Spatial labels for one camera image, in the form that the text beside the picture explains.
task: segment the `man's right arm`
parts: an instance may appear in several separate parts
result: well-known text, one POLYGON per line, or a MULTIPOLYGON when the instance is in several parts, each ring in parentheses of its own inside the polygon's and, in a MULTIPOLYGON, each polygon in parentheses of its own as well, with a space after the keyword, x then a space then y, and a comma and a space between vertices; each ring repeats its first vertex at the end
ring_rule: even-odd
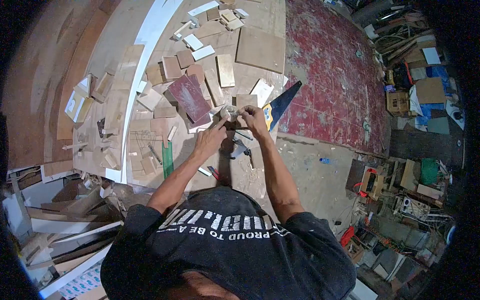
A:
POLYGON ((270 137, 261 108, 245 106, 240 110, 249 130, 258 140, 265 165, 265 182, 268 197, 280 223, 291 216, 304 212, 300 204, 297 185, 283 163, 275 142, 270 137))

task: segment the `man's right hand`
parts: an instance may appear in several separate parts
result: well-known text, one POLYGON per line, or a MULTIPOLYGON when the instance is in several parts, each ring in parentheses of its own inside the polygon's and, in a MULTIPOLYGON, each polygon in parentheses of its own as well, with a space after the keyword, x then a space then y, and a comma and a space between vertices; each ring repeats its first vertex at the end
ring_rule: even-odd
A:
POLYGON ((240 114, 254 138, 258 140, 261 137, 269 136, 263 109, 247 105, 240 109, 240 114))

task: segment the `green ruler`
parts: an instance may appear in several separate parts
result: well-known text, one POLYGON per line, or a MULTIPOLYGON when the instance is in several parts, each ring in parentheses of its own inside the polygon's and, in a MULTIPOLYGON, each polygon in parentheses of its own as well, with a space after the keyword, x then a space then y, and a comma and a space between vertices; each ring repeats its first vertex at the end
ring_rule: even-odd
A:
POLYGON ((165 179, 173 172, 172 142, 168 143, 168 148, 164 148, 162 142, 162 162, 163 178, 165 179))

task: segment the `wooden box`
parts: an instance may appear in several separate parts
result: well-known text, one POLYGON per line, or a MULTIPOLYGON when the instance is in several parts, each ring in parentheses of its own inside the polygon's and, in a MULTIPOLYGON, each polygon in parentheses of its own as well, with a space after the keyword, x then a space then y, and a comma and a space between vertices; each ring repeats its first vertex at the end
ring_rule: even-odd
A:
POLYGON ((386 93, 387 110, 396 117, 403 117, 410 110, 410 97, 408 93, 386 93))

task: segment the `curved white strip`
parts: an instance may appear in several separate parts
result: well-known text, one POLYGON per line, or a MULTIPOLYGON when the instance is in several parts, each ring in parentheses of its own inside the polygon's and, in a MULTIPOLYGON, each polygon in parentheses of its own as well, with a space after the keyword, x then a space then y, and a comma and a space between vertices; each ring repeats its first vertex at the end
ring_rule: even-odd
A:
POLYGON ((127 156, 124 154, 127 145, 128 125, 130 123, 130 117, 132 116, 133 105, 135 103, 136 87, 140 84, 148 60, 152 55, 158 39, 160 39, 165 27, 182 2, 183 0, 155 0, 142 23, 142 27, 140 27, 140 30, 138 31, 137 38, 135 39, 135 45, 145 45, 145 48, 140 57, 140 61, 138 62, 137 71, 135 71, 132 87, 130 88, 130 95, 128 97, 125 123, 123 125, 122 168, 121 171, 108 168, 105 170, 105 177, 115 182, 127 183, 127 156))

